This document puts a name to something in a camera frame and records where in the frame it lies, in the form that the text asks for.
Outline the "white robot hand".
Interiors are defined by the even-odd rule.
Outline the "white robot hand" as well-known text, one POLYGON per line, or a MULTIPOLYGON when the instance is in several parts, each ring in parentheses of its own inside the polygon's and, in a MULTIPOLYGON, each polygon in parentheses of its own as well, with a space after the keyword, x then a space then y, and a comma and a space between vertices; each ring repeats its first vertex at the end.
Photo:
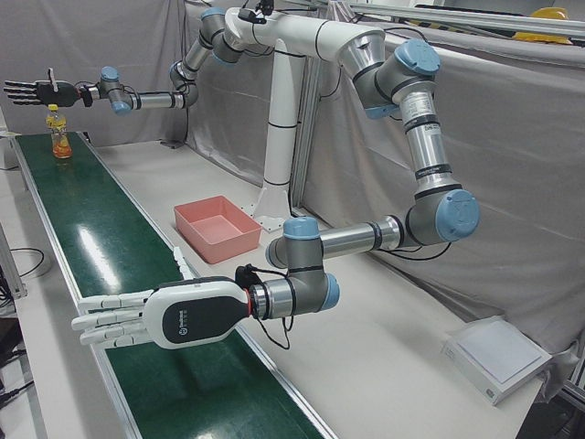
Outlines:
POLYGON ((154 342, 178 349, 218 342, 250 316, 246 289, 225 276, 196 278, 177 247, 180 281, 126 294, 94 295, 79 301, 85 314, 71 321, 80 343, 120 348, 154 342))

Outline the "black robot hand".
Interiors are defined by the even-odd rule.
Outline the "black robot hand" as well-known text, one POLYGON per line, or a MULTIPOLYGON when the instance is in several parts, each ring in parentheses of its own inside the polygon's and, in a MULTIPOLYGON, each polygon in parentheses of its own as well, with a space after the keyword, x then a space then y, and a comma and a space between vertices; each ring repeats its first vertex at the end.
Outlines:
POLYGON ((56 80, 52 68, 47 75, 46 80, 35 82, 6 80, 4 92, 16 105, 71 107, 81 99, 80 90, 67 81, 56 80))

